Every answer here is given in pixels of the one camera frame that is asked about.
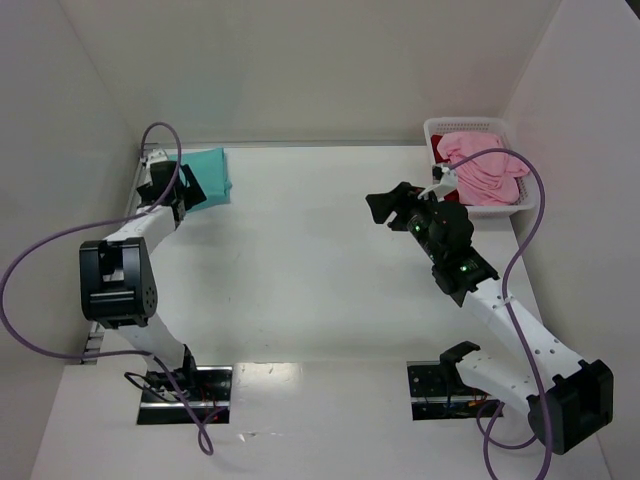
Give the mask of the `teal t shirt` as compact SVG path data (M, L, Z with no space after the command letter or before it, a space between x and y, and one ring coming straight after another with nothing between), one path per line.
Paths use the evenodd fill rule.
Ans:
M188 213L227 205L231 202L232 183L229 177L227 159L222 148L182 154L179 178L185 186L189 186L189 180L184 173L186 166L190 167L195 180L206 196L204 202L188 209Z

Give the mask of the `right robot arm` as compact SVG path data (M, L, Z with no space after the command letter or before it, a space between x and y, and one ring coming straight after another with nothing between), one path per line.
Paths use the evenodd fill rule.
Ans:
M494 359L465 341L440 356L449 382L481 390L524 415L535 437L563 455L613 419L614 376L548 331L473 248L467 209L408 182L365 198L372 219L412 235L432 261L440 290L486 326L525 365Z

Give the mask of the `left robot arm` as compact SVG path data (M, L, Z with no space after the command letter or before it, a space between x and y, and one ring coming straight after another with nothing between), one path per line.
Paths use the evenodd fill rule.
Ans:
M137 188L142 216L102 240L81 245L80 287L85 318L116 331L133 349L147 354L151 385L187 394L200 388L196 361L157 313L159 294L150 256L187 211L206 200L192 169L182 166L167 197L147 211L161 197L176 165L171 160L148 162L148 181Z

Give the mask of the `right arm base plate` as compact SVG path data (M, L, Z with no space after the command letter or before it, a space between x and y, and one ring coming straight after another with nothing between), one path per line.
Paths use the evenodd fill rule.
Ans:
M439 362L409 362L407 378L414 421L490 418L496 410L484 391L448 381Z

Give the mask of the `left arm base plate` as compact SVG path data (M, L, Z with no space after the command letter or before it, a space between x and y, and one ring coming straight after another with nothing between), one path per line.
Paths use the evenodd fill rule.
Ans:
M136 423L142 426L191 424L185 410L165 374L126 372L125 378L141 391ZM182 395L199 421L206 424L228 424L231 413L232 366L198 367L194 384L178 378Z

